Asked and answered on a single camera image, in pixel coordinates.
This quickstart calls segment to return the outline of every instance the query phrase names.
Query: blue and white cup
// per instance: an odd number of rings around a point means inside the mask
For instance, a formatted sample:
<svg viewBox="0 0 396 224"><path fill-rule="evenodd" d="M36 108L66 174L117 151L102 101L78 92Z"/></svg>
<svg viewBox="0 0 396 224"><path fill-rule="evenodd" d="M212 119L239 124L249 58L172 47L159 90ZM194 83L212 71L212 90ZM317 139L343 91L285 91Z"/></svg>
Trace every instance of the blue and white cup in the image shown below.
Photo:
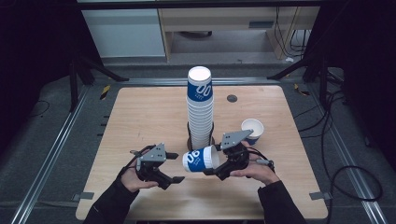
<svg viewBox="0 0 396 224"><path fill-rule="evenodd" d="M187 96L192 106L206 106L213 102L212 76L208 68L195 66L190 69Z"/></svg>
<svg viewBox="0 0 396 224"><path fill-rule="evenodd" d="M242 130L253 130L245 141L247 141L251 146L256 144L257 140L262 136L264 133L264 126L262 123L257 119L245 119L241 125Z"/></svg>
<svg viewBox="0 0 396 224"><path fill-rule="evenodd" d="M183 166L187 172L202 172L219 167L219 154L214 146L189 151L183 155Z"/></svg>

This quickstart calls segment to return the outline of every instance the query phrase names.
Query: person's left hand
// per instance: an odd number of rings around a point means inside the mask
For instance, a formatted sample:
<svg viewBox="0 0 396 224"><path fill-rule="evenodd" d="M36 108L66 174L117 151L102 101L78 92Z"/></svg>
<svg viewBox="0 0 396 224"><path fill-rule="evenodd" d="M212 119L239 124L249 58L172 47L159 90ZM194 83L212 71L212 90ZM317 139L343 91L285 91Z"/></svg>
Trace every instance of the person's left hand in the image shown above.
<svg viewBox="0 0 396 224"><path fill-rule="evenodd" d="M158 183L155 181L142 181L136 174L136 160L130 165L125 173L121 176L121 182L131 192L136 192L140 189L151 189L157 187Z"/></svg>

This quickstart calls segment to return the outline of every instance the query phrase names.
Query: person's right hand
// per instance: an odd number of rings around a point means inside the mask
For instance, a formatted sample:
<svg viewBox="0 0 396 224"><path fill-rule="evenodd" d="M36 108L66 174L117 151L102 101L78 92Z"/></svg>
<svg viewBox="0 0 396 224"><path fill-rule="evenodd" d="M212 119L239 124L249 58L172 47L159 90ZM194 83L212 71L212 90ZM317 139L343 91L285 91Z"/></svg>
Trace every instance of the person's right hand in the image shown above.
<svg viewBox="0 0 396 224"><path fill-rule="evenodd" d="M248 142L241 142L247 150L251 150ZM230 172L230 176L249 176L253 179L259 180L265 184L265 186L275 183L279 181L279 177L266 165L258 164L255 160L260 159L258 155L249 154L250 162L248 163L247 168L243 170L235 170Z"/></svg>

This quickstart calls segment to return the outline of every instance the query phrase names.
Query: wooden table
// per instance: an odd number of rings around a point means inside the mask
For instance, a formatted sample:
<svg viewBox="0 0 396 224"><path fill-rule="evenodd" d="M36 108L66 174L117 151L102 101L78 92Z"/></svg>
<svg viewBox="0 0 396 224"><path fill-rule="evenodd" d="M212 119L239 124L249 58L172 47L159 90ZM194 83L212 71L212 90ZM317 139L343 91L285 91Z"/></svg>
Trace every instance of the wooden table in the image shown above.
<svg viewBox="0 0 396 224"><path fill-rule="evenodd" d="M180 184L167 190L142 189L131 205L128 219L263 219L254 179L187 173L182 155L187 152L186 87L124 88L117 97L103 140L99 146L85 192L94 192L92 200L81 199L77 218L84 219L91 205L108 188L122 166L132 158L131 149L165 143L168 152L179 157L166 161L160 169L169 176L183 175ZM237 102L227 96L234 94ZM273 160L305 218L325 218L323 200L312 201L310 192L319 191L312 167L291 116L282 89L278 86L215 86L213 137L221 141L223 133L240 130L244 119L259 119L265 132L255 148Z"/></svg>

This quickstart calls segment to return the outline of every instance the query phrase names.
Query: gray floor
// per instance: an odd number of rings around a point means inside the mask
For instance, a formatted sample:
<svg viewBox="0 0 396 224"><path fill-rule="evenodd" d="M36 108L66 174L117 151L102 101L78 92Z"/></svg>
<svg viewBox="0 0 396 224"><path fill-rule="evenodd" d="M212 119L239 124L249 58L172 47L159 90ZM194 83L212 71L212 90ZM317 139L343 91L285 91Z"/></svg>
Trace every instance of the gray floor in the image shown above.
<svg viewBox="0 0 396 224"><path fill-rule="evenodd" d="M215 80L224 77L263 78L276 74L290 64L275 59L270 49L263 32L251 34L214 32L210 37L198 39L179 35L175 39L173 55L169 63L110 65L108 68L116 74L130 77L132 79L130 85L134 85L134 78L184 78L188 69L195 64L208 66ZM304 69L301 68L277 83L285 92L293 116L317 105L314 91L318 84L303 83L301 79L303 73ZM105 130L105 126L101 124L106 123L105 116L110 115L118 90L128 86L115 83L97 72L95 72L95 77L96 80L92 86L79 86L80 91L87 90L85 103L64 141L60 154L55 158L54 166L50 169L49 176L26 223L81 223L75 217L76 204L71 201L71 198L74 194L83 191L101 141L101 133ZM294 83L298 83L300 91L309 91L311 95L297 92L294 89ZM107 84L111 84L110 91L105 100L100 100L103 87ZM331 84L329 88L332 92L339 89ZM23 128L10 144L8 155L2 158L0 223L9 223L13 218L18 205L21 204L35 181L43 162L57 141L58 133L69 116L68 78L48 84L42 90L40 100L49 104L37 102L31 113L32 117L26 119ZM321 116L319 107L316 107L296 118L295 122L298 129L302 129L315 123ZM351 157L359 166L373 172L381 182L384 195L377 203L385 220L388 223L396 223L395 172L379 150L364 145L364 136L349 106L344 105L342 100L333 104L332 119L332 127L336 128L342 136L343 143ZM319 125L303 132L301 137L320 189L327 192L330 190L330 181L324 173L321 161L320 137L306 138L320 134L321 128L322 125ZM325 134L324 152L329 171L333 174L343 163L337 150L337 143L332 140L331 132ZM373 193L376 193L374 181L367 175L364 175L364 178ZM356 192L351 184L350 175L347 173L337 178L337 184L346 188L348 192ZM332 223L383 223L370 220L361 201L350 199L338 190L334 192L333 197ZM309 220L308 222L325 223L325 220Z"/></svg>

